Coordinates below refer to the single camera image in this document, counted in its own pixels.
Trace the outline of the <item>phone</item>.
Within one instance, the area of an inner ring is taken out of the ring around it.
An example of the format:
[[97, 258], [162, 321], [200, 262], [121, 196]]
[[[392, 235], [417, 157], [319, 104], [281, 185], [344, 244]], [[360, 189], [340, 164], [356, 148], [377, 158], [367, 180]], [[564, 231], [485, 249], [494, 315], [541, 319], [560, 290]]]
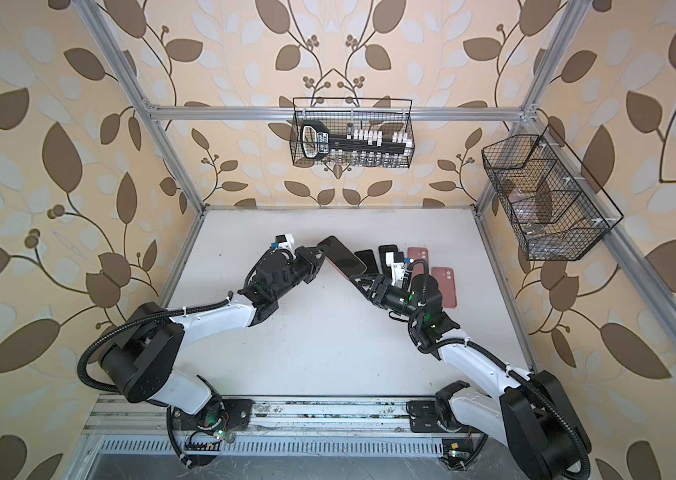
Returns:
[[390, 267], [404, 258], [404, 254], [396, 244], [385, 244], [378, 247], [380, 264], [383, 268]]
[[364, 273], [374, 275], [379, 273], [378, 262], [375, 252], [372, 249], [358, 250], [354, 255], [362, 262], [365, 267]]
[[323, 248], [327, 259], [347, 280], [366, 272], [364, 262], [334, 235], [321, 240], [318, 246]]

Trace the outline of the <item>pink phone case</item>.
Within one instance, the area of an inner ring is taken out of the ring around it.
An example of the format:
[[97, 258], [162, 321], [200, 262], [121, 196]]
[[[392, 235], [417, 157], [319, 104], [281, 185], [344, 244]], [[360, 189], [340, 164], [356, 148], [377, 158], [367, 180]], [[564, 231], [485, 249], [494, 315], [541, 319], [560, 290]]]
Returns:
[[433, 267], [431, 275], [437, 282], [442, 307], [456, 308], [458, 302], [454, 270], [450, 267]]
[[[406, 257], [409, 258], [411, 261], [417, 261], [417, 260], [429, 260], [429, 252], [428, 249], [425, 247], [415, 247], [411, 246], [407, 249], [406, 251]], [[422, 264], [416, 264], [412, 270], [411, 277], [415, 277], [418, 275], [421, 275], [423, 273], [423, 265]]]

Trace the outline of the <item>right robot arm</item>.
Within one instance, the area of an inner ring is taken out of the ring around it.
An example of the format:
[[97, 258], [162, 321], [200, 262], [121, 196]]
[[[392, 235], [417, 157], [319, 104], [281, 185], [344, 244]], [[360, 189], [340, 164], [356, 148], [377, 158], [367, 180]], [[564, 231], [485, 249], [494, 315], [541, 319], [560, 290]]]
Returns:
[[396, 286], [382, 274], [351, 277], [374, 306], [403, 322], [413, 346], [464, 375], [440, 389], [438, 429], [475, 430], [504, 445], [529, 479], [587, 479], [591, 441], [560, 381], [547, 371], [511, 365], [474, 341], [429, 294], [429, 273]]

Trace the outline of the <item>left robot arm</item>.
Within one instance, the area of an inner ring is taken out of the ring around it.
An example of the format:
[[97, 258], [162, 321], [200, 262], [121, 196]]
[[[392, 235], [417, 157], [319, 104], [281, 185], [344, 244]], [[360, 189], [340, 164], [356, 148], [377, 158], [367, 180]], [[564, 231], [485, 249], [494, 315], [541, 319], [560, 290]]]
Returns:
[[81, 354], [78, 379], [92, 389], [119, 393], [130, 403], [157, 402], [197, 415], [217, 394], [203, 377], [176, 369], [179, 352], [216, 334], [264, 322], [284, 295], [315, 279], [324, 260], [323, 246], [270, 248], [243, 287], [225, 299], [175, 310], [158, 308], [101, 335]]

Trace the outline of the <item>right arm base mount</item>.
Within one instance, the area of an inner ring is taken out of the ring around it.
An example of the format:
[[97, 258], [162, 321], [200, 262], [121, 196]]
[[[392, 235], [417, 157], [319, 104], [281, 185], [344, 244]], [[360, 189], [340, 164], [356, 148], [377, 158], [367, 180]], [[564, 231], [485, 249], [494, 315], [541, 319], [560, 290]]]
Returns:
[[450, 471], [467, 471], [489, 439], [482, 431], [459, 423], [444, 400], [412, 400], [406, 404], [406, 412], [413, 433], [455, 435], [453, 439], [443, 440], [443, 453], [439, 458]]

